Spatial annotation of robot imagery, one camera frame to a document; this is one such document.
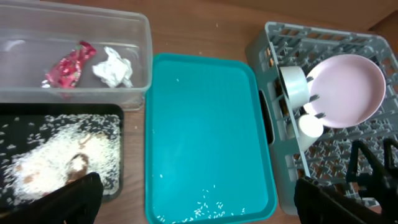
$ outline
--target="rice pile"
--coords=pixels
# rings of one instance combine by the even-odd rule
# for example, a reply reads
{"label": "rice pile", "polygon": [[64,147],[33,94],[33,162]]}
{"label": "rice pile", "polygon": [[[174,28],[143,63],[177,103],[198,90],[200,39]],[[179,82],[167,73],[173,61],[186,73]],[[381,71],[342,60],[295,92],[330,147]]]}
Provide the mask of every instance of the rice pile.
{"label": "rice pile", "polygon": [[83,168],[87,174],[99,174],[104,195],[116,193],[121,159],[119,118],[80,114],[45,119],[47,123],[40,130],[50,128],[51,137],[46,141],[40,133],[31,134],[28,143],[37,142],[39,146],[12,156],[11,165],[4,171],[3,191],[13,191],[13,199],[8,198],[7,202],[18,205],[40,199],[69,182],[71,171]]}

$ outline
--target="plastic bin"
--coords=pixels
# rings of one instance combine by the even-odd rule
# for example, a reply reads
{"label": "plastic bin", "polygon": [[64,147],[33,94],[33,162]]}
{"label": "plastic bin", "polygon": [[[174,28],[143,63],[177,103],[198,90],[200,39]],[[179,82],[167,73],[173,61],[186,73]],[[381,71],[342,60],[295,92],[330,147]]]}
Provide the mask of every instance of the plastic bin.
{"label": "plastic bin", "polygon": [[[276,86],[280,84],[278,67],[298,65],[308,74],[318,63],[339,54],[358,54],[376,63],[386,78],[386,96],[379,110],[367,121],[350,128],[326,128],[309,150],[301,152],[297,139],[287,137],[286,124],[292,122],[295,136],[298,136],[295,118],[304,111],[293,111],[287,95],[283,90],[282,93],[277,91]],[[266,126],[270,136],[267,138],[283,211],[297,214],[294,188],[301,175],[314,178],[366,206],[376,205],[374,199],[361,200],[358,186],[347,184],[345,176],[352,141],[364,141],[383,162],[383,138],[397,139],[398,63],[387,41],[378,35],[268,22],[248,45],[246,57],[256,74],[264,105],[264,120],[269,121]],[[394,154],[397,163],[398,151],[395,150]],[[371,171],[365,158],[359,158],[359,169],[361,172]]]}
{"label": "plastic bin", "polygon": [[[80,40],[98,52],[85,63],[74,89],[41,88],[44,75]],[[104,46],[130,60],[133,88],[109,88],[91,66]],[[0,1],[0,102],[115,103],[139,109],[152,81],[152,38],[146,16],[51,2]]]}

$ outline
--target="cup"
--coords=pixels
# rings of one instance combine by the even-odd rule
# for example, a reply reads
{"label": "cup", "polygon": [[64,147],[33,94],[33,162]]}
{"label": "cup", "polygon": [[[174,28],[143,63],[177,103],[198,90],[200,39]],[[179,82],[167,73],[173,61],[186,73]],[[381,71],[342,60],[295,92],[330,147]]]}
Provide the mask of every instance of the cup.
{"label": "cup", "polygon": [[310,90],[303,70],[299,66],[280,67],[281,83],[292,110],[310,101]]}
{"label": "cup", "polygon": [[[296,123],[298,129],[298,147],[301,151],[306,151],[323,134],[322,122],[315,116],[305,114],[299,117]],[[296,138],[292,123],[287,125],[286,131],[289,139]]]}

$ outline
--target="gray dish drying rack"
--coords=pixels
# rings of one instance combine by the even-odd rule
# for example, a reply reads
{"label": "gray dish drying rack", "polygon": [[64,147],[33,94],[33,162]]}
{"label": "gray dish drying rack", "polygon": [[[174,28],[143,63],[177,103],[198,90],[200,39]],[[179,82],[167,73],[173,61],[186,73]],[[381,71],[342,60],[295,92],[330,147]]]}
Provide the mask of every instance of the gray dish drying rack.
{"label": "gray dish drying rack", "polygon": [[[325,128],[319,140],[309,150],[301,152],[297,139],[287,137],[286,125],[292,122],[295,136],[298,136],[295,118],[304,110],[292,111],[287,95],[280,88],[278,67],[300,66],[308,74],[321,61],[340,54],[362,55],[380,67],[387,84],[384,101],[367,121],[351,128]],[[358,186],[347,184],[345,175],[353,140],[364,141],[382,162],[382,140],[386,137],[397,139],[398,63],[387,41],[378,35],[268,22],[248,45],[246,58],[256,74],[260,98],[265,105],[264,121],[269,128],[267,138],[272,168],[283,211],[297,214],[294,188],[296,180],[303,175],[366,206],[377,205],[375,200],[361,200]],[[398,151],[394,155],[394,161],[398,162]],[[371,172],[363,156],[358,163],[361,172]]]}

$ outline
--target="pink plate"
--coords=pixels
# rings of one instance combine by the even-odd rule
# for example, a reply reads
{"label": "pink plate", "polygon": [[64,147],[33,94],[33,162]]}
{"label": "pink plate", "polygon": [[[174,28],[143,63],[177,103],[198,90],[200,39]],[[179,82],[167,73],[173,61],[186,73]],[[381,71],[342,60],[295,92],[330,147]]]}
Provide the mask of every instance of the pink plate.
{"label": "pink plate", "polygon": [[366,121],[380,107],[386,81],[380,68],[359,55],[338,55],[319,63],[308,77],[310,95],[319,99],[304,105],[307,113],[325,113],[323,125],[347,128]]}

